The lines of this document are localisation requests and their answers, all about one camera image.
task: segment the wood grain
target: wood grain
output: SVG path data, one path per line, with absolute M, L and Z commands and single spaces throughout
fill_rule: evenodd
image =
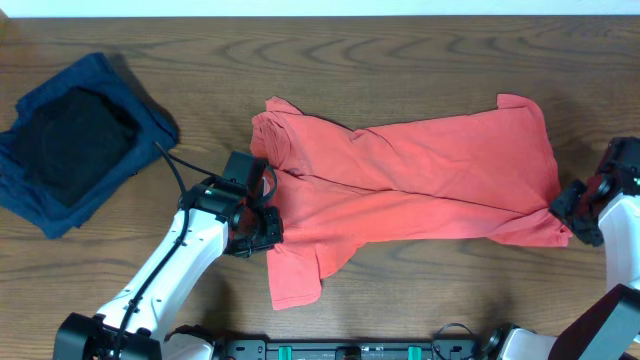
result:
M 277 95 L 351 128 L 474 113 L 497 93 L 546 115 L 564 184 L 593 172 L 613 136 L 640 133 L 640 27 L 633 17 L 12 20 L 0 47 L 0 130 L 13 104 L 83 55 L 169 111 L 174 152 L 221 171 L 247 150 L 251 117 Z M 186 183 L 200 180 L 183 171 Z M 0 210 L 0 358 L 51 357 L 72 311 L 93 314 L 162 239 L 178 188 L 156 162 L 57 241 Z M 264 254 L 222 258 L 176 325 L 272 338 L 426 338 L 449 322 L 504 321 L 558 334 L 604 292 L 602 249 L 488 240 L 370 244 L 325 280 L 320 300 L 271 309 Z M 640 347 L 631 353 L 640 355 Z

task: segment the white background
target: white background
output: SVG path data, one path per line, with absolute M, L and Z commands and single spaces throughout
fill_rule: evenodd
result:
M 0 0 L 0 9 L 9 17 L 630 15 L 640 0 Z

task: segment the dark blue fabric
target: dark blue fabric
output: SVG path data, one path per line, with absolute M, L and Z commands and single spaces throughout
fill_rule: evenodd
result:
M 44 189 L 24 180 L 25 170 L 11 149 L 16 130 L 30 121 L 35 109 L 78 86 L 102 94 L 126 109 L 139 123 L 140 131 L 131 151 L 73 207 L 67 208 Z M 177 129 L 133 94 L 102 53 L 85 56 L 31 91 L 18 101 L 16 110 L 16 122 L 10 130 L 0 133 L 0 205 L 41 228 L 50 239 L 64 235 L 73 226 L 80 227 L 124 181 L 157 159 L 160 154 L 154 141 L 170 149 L 178 138 Z

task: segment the pink fabric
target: pink fabric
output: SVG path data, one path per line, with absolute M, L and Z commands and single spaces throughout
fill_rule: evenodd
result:
M 571 236 L 547 211 L 557 164 L 529 99 L 499 95 L 498 110 L 352 131 L 272 98 L 253 126 L 251 151 L 276 169 L 285 229 L 267 254 L 276 310 L 316 301 L 320 279 L 367 242 L 566 246 Z

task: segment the wooden tabletop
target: wooden tabletop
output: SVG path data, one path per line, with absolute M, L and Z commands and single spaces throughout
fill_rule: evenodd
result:
M 0 46 L 0 130 L 31 89 L 103 51 L 181 130 L 178 156 L 222 170 L 248 151 L 251 117 L 277 95 L 350 128 L 475 113 L 496 94 L 543 109 L 563 185 L 586 178 L 614 136 L 640 134 L 640 24 L 632 17 L 12 20 Z M 182 169 L 185 183 L 200 180 Z M 70 312 L 93 315 L 164 237 L 179 189 L 160 161 L 81 229 L 46 240 L 0 209 L 0 358 L 51 357 Z M 429 338 L 461 322 L 557 335 L 605 291 L 604 250 L 486 239 L 369 244 L 312 305 L 271 308 L 264 254 L 223 257 L 175 326 L 292 338 Z M 640 347 L 631 353 L 640 355 Z

